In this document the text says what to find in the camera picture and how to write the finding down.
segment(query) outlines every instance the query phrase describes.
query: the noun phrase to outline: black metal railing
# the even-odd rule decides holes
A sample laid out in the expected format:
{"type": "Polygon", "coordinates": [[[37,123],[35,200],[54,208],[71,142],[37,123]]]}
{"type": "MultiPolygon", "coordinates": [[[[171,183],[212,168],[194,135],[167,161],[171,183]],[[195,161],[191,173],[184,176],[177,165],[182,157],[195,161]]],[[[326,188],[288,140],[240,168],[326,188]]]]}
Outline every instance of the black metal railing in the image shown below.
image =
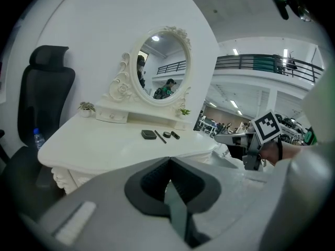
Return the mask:
{"type": "Polygon", "coordinates": [[[177,72],[186,69],[186,61],[171,63],[158,68],[157,74],[177,72]]]}
{"type": "Polygon", "coordinates": [[[313,64],[279,55],[241,54],[220,56],[216,70],[249,69],[298,77],[315,83],[323,69],[313,64]]]}

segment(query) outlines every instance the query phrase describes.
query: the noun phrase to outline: water bottle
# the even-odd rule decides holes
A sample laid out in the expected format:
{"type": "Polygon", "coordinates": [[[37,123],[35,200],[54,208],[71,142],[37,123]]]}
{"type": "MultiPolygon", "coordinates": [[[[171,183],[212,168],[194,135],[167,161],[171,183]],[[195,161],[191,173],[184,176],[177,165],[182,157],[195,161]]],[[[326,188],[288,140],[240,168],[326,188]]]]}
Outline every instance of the water bottle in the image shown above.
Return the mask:
{"type": "Polygon", "coordinates": [[[33,138],[35,140],[35,145],[37,149],[41,149],[42,145],[45,142],[45,139],[43,138],[43,135],[40,133],[40,130],[38,128],[35,128],[33,130],[33,138]]]}

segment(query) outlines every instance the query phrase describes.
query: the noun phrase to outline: mirror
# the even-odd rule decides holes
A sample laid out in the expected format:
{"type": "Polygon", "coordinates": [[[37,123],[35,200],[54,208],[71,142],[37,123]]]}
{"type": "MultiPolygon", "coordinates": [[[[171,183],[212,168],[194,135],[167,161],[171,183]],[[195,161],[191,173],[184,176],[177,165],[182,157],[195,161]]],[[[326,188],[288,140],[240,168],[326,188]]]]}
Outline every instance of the mirror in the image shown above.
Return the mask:
{"type": "Polygon", "coordinates": [[[182,44],[167,31],[147,39],[138,53],[138,81],[145,93],[154,99],[173,96],[182,84],[186,67],[182,44]]]}

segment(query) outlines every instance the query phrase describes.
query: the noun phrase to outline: black wristband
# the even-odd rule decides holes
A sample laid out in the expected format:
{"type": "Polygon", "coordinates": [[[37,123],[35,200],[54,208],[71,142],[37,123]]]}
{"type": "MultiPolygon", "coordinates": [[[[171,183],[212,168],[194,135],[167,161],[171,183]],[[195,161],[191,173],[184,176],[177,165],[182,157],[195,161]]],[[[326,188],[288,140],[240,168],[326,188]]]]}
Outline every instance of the black wristband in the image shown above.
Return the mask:
{"type": "Polygon", "coordinates": [[[281,138],[278,138],[277,146],[278,146],[278,161],[280,161],[283,159],[283,144],[281,138]]]}

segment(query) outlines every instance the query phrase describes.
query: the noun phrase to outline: office chair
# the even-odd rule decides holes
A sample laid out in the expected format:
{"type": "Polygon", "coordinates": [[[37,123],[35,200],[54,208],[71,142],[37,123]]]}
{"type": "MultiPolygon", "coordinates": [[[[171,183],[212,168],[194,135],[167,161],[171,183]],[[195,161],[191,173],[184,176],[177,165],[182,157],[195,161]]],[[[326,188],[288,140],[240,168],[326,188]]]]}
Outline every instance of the office chair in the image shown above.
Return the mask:
{"type": "Polygon", "coordinates": [[[2,181],[17,211],[33,220],[64,195],[53,180],[51,168],[37,160],[33,130],[39,128],[48,140],[59,128],[62,108],[75,78],[75,72],[63,65],[68,49],[52,45],[36,48],[22,76],[17,129],[27,146],[9,160],[2,181]]]}

